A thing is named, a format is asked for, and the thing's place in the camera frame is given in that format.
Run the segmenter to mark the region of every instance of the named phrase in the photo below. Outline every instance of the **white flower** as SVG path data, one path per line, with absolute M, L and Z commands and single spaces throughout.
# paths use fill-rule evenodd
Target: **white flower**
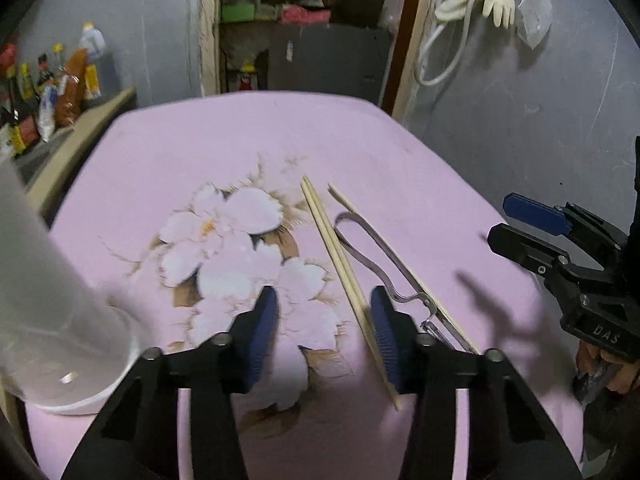
M 278 333 L 262 377 L 250 396 L 252 409 L 277 404 L 290 408 L 307 388 L 308 368 L 300 347 L 336 349 L 340 319 L 333 309 L 314 298 L 324 288 L 326 271 L 290 258 L 282 264 L 277 246 L 259 242 L 255 251 L 236 245 L 235 256 L 204 262 L 198 272 L 198 288 L 204 297 L 197 305 L 190 336 L 199 344 L 217 332 L 228 330 L 233 318 L 250 310 L 262 286 L 278 293 Z
M 203 186 L 191 208 L 171 215 L 159 233 L 163 242 L 172 245 L 160 260 L 162 282 L 179 285 L 230 240 L 272 231 L 282 218 L 280 203 L 261 189 L 238 189 L 225 200 L 213 184 Z
M 290 156 L 282 159 L 282 156 L 261 153 L 258 161 L 253 162 L 251 169 L 236 172 L 236 176 L 215 176 L 213 183 L 219 189 L 242 189 L 245 186 L 254 186 L 277 197 L 283 206 L 294 207 L 305 199 L 300 181 L 305 174 L 302 162 L 305 156 Z

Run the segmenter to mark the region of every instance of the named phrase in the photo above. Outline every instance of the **blue clamp pad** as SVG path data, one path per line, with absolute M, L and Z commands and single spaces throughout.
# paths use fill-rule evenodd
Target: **blue clamp pad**
M 517 193 L 504 197 L 502 209 L 509 218 L 520 220 L 553 236 L 567 235 L 573 227 L 561 211 Z

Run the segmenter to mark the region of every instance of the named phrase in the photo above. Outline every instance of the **plastic bag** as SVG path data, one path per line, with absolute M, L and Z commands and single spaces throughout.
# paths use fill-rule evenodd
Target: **plastic bag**
M 38 131 L 45 142 L 49 142 L 56 130 L 56 103 L 58 89 L 53 84 L 47 84 L 40 95 L 40 113 L 38 115 Z
M 516 10 L 518 37 L 536 48 L 551 26 L 551 0 L 522 0 Z
M 81 113 L 80 105 L 84 99 L 86 88 L 84 70 L 86 69 L 87 51 L 76 50 L 66 62 L 65 75 L 60 79 L 58 87 L 58 103 L 56 104 L 56 124 L 71 126 Z

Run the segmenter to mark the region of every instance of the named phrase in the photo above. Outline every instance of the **gray wall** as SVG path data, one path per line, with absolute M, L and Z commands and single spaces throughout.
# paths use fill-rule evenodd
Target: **gray wall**
M 476 16 L 459 69 L 420 88 L 407 125 L 499 210 L 514 191 L 577 203 L 628 231 L 640 50 L 607 0 L 552 4 L 551 29 L 534 51 Z M 437 69 L 453 55 L 451 39 L 434 47 Z
M 199 0 L 37 0 L 20 23 L 20 58 L 34 72 L 38 56 L 58 42 L 68 58 L 85 21 L 103 33 L 139 106 L 200 94 Z

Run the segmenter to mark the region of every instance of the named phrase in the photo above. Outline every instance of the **wooden door frame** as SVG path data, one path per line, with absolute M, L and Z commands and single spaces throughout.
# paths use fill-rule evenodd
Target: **wooden door frame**
M 404 0 L 381 108 L 402 123 L 416 81 L 414 64 L 425 28 L 430 26 L 434 0 Z

